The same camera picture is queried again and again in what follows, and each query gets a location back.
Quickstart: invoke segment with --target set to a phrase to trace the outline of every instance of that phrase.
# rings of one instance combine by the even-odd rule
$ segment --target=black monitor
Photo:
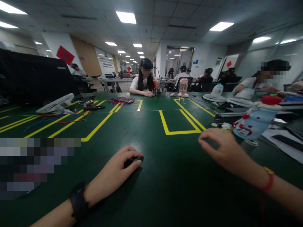
[[[64,60],[0,49],[1,93],[11,103],[42,106],[69,93],[79,94]]]

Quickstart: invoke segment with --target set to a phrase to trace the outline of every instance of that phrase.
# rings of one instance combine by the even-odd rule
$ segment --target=left hand
[[[86,186],[84,197],[89,207],[114,193],[142,163],[141,160],[137,160],[124,169],[124,163],[128,159],[142,156],[143,154],[131,146],[123,147],[114,154],[101,172]]]

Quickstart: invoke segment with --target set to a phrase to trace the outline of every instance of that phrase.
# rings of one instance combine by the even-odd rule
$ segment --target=student
[[[196,82],[200,82],[200,79],[201,79],[202,77],[204,77],[204,78],[212,78],[212,76],[211,76],[212,71],[213,71],[212,68],[206,69],[206,70],[204,71],[204,74],[201,75],[201,76],[199,76],[199,77],[196,79]]]
[[[140,62],[139,76],[133,79],[129,92],[131,94],[153,97],[155,96],[152,92],[154,90],[154,81],[157,81],[155,84],[156,91],[162,92],[158,79],[153,76],[152,62],[148,58],[144,58]]]
[[[179,78],[182,78],[182,77],[193,77],[192,75],[190,75],[190,74],[188,75],[188,74],[186,73],[186,66],[181,66],[181,67],[180,67],[180,70],[181,70],[181,73],[179,73],[178,75],[176,75],[174,79],[169,79],[169,80],[175,82],[175,86],[177,86],[177,83],[178,83],[178,81],[179,81]]]
[[[267,83],[267,80],[273,79],[274,75],[277,75],[280,71],[289,71],[290,68],[291,66],[287,61],[272,60],[266,62],[261,66],[260,71],[257,71],[252,77],[246,78],[233,91],[240,92],[245,88],[253,88],[255,91],[267,91],[283,95],[279,89],[273,87],[271,83]]]
[[[169,79],[169,78],[174,78],[174,68],[170,68],[170,70],[168,71],[168,73],[165,76],[165,79]]]
[[[214,149],[205,139],[212,139],[219,145],[219,148]],[[254,162],[236,142],[231,132],[210,128],[201,133],[198,143],[217,164],[257,189],[266,189],[265,193],[268,196],[287,208],[303,223],[303,191]],[[85,187],[84,192],[81,190],[77,195],[83,193],[80,198],[88,202],[88,208],[92,208],[114,193],[141,165],[142,161],[137,160],[125,169],[123,168],[124,163],[131,158],[142,156],[131,146],[123,147]],[[67,199],[34,223],[32,227],[70,227],[76,223],[72,213],[71,200]]]
[[[71,64],[71,67],[75,70],[72,72],[73,75],[86,77],[86,73],[84,72],[84,70],[79,69],[77,64],[73,63],[73,64]]]
[[[187,69],[187,70],[186,70],[186,74],[189,75],[189,77],[193,77],[193,76],[190,74],[190,72],[191,72],[190,69]]]

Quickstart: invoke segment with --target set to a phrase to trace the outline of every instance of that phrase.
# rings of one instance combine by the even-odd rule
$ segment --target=red string bracelet
[[[264,187],[264,188],[261,188],[259,189],[259,196],[260,196],[260,206],[261,206],[261,213],[263,214],[264,211],[265,211],[265,201],[264,201],[264,198],[262,196],[262,192],[268,192],[271,187],[272,187],[272,184],[274,183],[274,172],[271,171],[269,168],[267,167],[263,167],[266,172],[268,173],[268,176],[269,176],[269,179],[268,179],[268,183],[267,185]]]

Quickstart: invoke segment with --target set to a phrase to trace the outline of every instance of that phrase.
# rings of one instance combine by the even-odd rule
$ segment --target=small fan
[[[251,107],[253,105],[253,102],[250,101],[250,99],[252,98],[254,93],[254,89],[245,88],[241,92],[239,92],[235,97],[228,98],[226,101],[232,104],[236,104],[238,106]]]
[[[71,103],[71,101],[74,98],[74,94],[70,93],[68,95],[65,95],[45,106],[43,106],[42,108],[40,108],[39,110],[37,110],[36,112],[39,114],[46,114],[52,111],[59,111],[64,109],[65,107],[69,106]]]
[[[226,98],[221,96],[223,85],[217,84],[210,94],[203,95],[203,98],[212,102],[225,102]]]

